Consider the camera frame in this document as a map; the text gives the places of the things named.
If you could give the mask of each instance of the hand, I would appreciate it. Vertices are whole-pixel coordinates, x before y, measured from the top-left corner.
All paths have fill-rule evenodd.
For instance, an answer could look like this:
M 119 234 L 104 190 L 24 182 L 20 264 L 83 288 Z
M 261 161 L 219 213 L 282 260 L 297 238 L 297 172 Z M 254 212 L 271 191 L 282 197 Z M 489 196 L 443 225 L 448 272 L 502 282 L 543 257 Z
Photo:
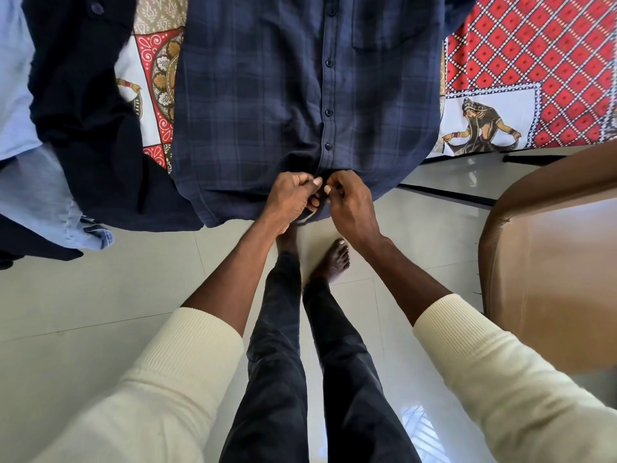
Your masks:
M 313 178 L 304 172 L 280 173 L 270 190 L 262 217 L 273 221 L 280 233 L 284 233 L 305 208 L 311 211 L 317 209 L 319 200 L 313 194 L 322 182 L 321 177 Z
M 336 230 L 352 247 L 360 251 L 364 245 L 381 238 L 373 196 L 356 172 L 334 172 L 323 191 L 328 195 Z

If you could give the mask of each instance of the white sweater sleeve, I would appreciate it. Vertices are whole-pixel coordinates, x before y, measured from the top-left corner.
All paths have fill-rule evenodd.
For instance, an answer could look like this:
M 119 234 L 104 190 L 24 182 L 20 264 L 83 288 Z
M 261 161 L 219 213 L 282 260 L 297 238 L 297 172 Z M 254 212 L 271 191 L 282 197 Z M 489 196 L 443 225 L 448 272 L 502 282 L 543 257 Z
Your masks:
M 81 413 L 35 462 L 200 462 L 244 351 L 222 320 L 175 311 L 112 395 Z
M 498 462 L 617 462 L 617 411 L 458 295 L 413 332 Z

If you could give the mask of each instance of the shirt pocket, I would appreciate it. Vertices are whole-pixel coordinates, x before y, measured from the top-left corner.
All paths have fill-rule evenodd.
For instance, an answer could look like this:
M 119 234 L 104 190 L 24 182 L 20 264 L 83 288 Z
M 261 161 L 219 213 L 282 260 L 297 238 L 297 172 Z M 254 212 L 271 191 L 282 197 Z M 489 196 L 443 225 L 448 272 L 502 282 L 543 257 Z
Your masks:
M 352 47 L 390 50 L 439 21 L 441 0 L 353 0 Z

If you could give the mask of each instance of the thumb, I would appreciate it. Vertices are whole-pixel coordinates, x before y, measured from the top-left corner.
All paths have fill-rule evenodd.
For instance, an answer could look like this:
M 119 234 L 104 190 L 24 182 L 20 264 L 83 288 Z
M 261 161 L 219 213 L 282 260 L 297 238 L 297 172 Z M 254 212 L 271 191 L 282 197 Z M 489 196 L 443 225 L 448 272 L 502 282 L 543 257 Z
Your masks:
M 317 177 L 316 179 L 307 181 L 304 185 L 301 185 L 300 187 L 305 192 L 308 198 L 309 196 L 315 194 L 317 190 L 319 190 L 319 187 L 321 187 L 322 182 L 323 182 L 323 178 Z
M 330 200 L 330 204 L 334 207 L 339 207 L 343 204 L 343 197 L 338 192 L 336 188 L 333 188 L 329 185 L 326 185 L 323 188 L 323 191 L 326 195 L 328 195 L 328 199 Z

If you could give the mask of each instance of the dark trousers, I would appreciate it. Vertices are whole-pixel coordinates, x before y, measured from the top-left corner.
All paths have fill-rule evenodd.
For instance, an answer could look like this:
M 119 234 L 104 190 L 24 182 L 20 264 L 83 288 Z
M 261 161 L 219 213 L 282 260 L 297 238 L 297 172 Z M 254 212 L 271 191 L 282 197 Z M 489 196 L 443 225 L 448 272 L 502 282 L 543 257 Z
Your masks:
M 300 361 L 300 264 L 279 255 L 247 351 L 249 384 L 220 461 L 308 462 L 307 386 Z M 373 360 L 325 280 L 304 289 L 323 371 L 328 461 L 414 462 L 420 457 L 384 397 Z

